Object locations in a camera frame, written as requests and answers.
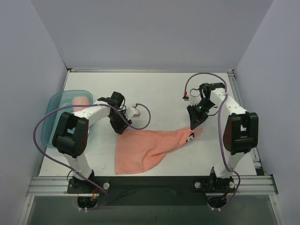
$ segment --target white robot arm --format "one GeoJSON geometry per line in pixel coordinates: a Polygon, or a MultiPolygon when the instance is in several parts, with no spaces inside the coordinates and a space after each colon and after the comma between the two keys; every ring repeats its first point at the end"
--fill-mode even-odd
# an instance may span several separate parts
{"type": "MultiPolygon", "coordinates": [[[[223,83],[202,84],[199,87],[201,101],[189,96],[190,106],[187,110],[190,115],[191,129],[195,129],[208,117],[207,113],[213,106],[220,107],[225,99],[223,83]]],[[[249,113],[242,108],[231,96],[222,106],[221,118],[227,120],[223,134],[224,155],[228,168],[235,169],[239,161],[257,146],[258,142],[258,116],[256,113],[249,113]]],[[[217,178],[229,178],[229,172],[223,160],[214,166],[217,178]]]]}
{"type": "MultiPolygon", "coordinates": [[[[114,92],[109,98],[100,98],[94,105],[110,105],[119,110],[124,97],[114,92]]],[[[139,117],[140,112],[134,107],[128,107],[126,110],[119,110],[126,121],[131,124],[133,117],[139,117]]],[[[67,159],[69,165],[77,172],[80,172],[86,178],[93,173],[84,154],[87,144],[88,128],[95,122],[108,116],[110,123],[116,133],[122,134],[127,124],[121,119],[120,115],[107,106],[88,107],[75,113],[64,112],[60,116],[59,123],[53,136],[52,144],[67,159]]],[[[73,172],[73,176],[83,180],[73,172]]]]}

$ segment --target towel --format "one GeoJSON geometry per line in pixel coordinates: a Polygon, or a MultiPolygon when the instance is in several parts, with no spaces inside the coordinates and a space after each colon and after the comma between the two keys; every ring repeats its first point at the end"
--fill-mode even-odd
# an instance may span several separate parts
{"type": "Polygon", "coordinates": [[[131,130],[117,135],[116,174],[142,173],[155,167],[165,155],[199,135],[202,129],[184,127],[175,131],[131,130]]]}
{"type": "MultiPolygon", "coordinates": [[[[90,101],[87,97],[85,96],[77,96],[74,97],[72,100],[73,105],[90,105],[90,101]]],[[[73,107],[73,112],[80,111],[82,109],[85,109],[86,107],[73,107]]]]}

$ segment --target gray wall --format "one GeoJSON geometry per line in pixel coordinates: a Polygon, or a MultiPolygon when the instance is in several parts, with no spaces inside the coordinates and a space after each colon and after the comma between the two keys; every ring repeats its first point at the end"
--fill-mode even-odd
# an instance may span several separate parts
{"type": "Polygon", "coordinates": [[[236,68],[273,0],[32,0],[68,68],[236,68]]]}
{"type": "Polygon", "coordinates": [[[37,120],[67,73],[29,0],[0,2],[0,224],[17,223],[41,156],[37,120]]]}
{"type": "Polygon", "coordinates": [[[258,150],[287,224],[300,218],[299,12],[299,0],[275,0],[236,69],[244,104],[260,117],[258,150]]]}

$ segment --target purple cable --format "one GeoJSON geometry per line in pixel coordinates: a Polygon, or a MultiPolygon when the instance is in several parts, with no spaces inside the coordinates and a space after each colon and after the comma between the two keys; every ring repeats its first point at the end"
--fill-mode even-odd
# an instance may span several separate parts
{"type": "Polygon", "coordinates": [[[149,114],[149,120],[148,120],[148,123],[147,123],[144,127],[142,127],[142,128],[134,127],[134,126],[132,126],[131,124],[129,124],[129,123],[126,121],[126,119],[123,118],[122,114],[121,114],[117,109],[115,109],[114,107],[112,107],[111,105],[97,104],[97,105],[69,105],[69,106],[65,106],[65,107],[56,109],[56,110],[54,110],[54,111],[48,113],[47,115],[45,115],[45,116],[44,116],[44,117],[36,124],[36,126],[35,126],[34,129],[33,129],[33,142],[34,142],[34,145],[36,146],[37,150],[38,150],[40,153],[42,153],[42,154],[43,154],[45,157],[47,157],[48,159],[50,159],[50,160],[52,160],[52,161],[54,161],[54,162],[56,162],[56,163],[58,163],[58,164],[60,164],[60,165],[63,165],[63,166],[65,166],[65,167],[69,168],[70,170],[72,170],[73,172],[75,172],[78,176],[80,176],[82,179],[86,180],[86,181],[89,182],[90,184],[92,184],[92,185],[94,185],[95,187],[97,187],[99,190],[101,190],[101,191],[107,196],[107,198],[108,198],[108,201],[107,201],[107,202],[105,202],[105,203],[103,203],[103,204],[101,204],[101,205],[97,205],[97,206],[95,206],[94,208],[91,208],[91,209],[98,209],[98,208],[101,208],[101,207],[107,205],[107,204],[109,203],[109,195],[108,195],[108,193],[107,193],[102,187],[100,187],[98,184],[96,184],[95,182],[93,182],[93,181],[89,180],[88,178],[84,177],[83,175],[81,175],[81,173],[77,172],[73,167],[71,167],[71,166],[69,166],[69,165],[67,165],[67,164],[65,164],[65,163],[62,163],[62,162],[60,162],[60,161],[58,161],[58,160],[52,158],[51,156],[47,155],[47,154],[40,148],[40,146],[39,146],[38,143],[37,143],[36,134],[37,134],[38,126],[39,126],[39,125],[40,125],[47,117],[49,117],[49,116],[51,116],[52,114],[54,114],[54,113],[56,113],[56,112],[58,112],[58,111],[60,111],[60,110],[63,110],[63,109],[68,109],[68,108],[73,108],[73,107],[95,107],[95,106],[106,106],[106,107],[110,107],[111,109],[113,109],[113,110],[114,110],[114,111],[122,118],[122,120],[124,120],[124,122],[125,122],[129,127],[133,128],[133,129],[136,129],[136,130],[142,130],[142,129],[145,129],[145,128],[150,124],[150,122],[151,122],[151,113],[150,113],[150,110],[149,110],[145,105],[140,104],[140,103],[137,103],[136,105],[143,106],[143,107],[148,111],[148,114],[149,114]]]}
{"type": "Polygon", "coordinates": [[[218,135],[219,135],[219,143],[220,143],[220,149],[221,149],[222,160],[223,160],[223,163],[224,163],[224,166],[225,166],[226,170],[227,170],[228,172],[235,173],[235,174],[237,175],[237,177],[238,177],[239,182],[238,182],[238,185],[236,186],[236,188],[235,188],[235,190],[234,190],[233,195],[231,196],[231,198],[227,201],[227,203],[226,203],[225,205],[223,205],[222,207],[220,207],[220,209],[223,209],[223,208],[227,207],[228,204],[232,201],[232,199],[234,198],[234,196],[235,196],[236,193],[238,192],[238,188],[239,188],[239,186],[240,186],[240,175],[239,175],[237,172],[235,172],[232,168],[229,168],[228,165],[227,165],[227,163],[226,163],[225,154],[224,154],[224,148],[223,148],[223,142],[222,142],[221,111],[222,111],[222,107],[223,107],[225,101],[226,101],[227,98],[228,98],[228,94],[227,94],[227,83],[226,83],[226,81],[225,81],[222,77],[220,77],[220,76],[218,76],[218,75],[216,75],[216,74],[212,74],[212,73],[197,73],[197,74],[192,75],[192,76],[187,80],[186,85],[185,85],[185,88],[184,88],[184,92],[185,92],[185,93],[187,92],[188,82],[189,82],[194,76],[201,75],[201,74],[208,74],[208,75],[215,76],[215,77],[219,78],[219,79],[224,83],[224,86],[225,86],[225,98],[224,98],[224,100],[222,101],[222,103],[221,103],[221,105],[220,105],[220,107],[219,107],[219,112],[217,113],[217,129],[218,129],[218,135]]]}

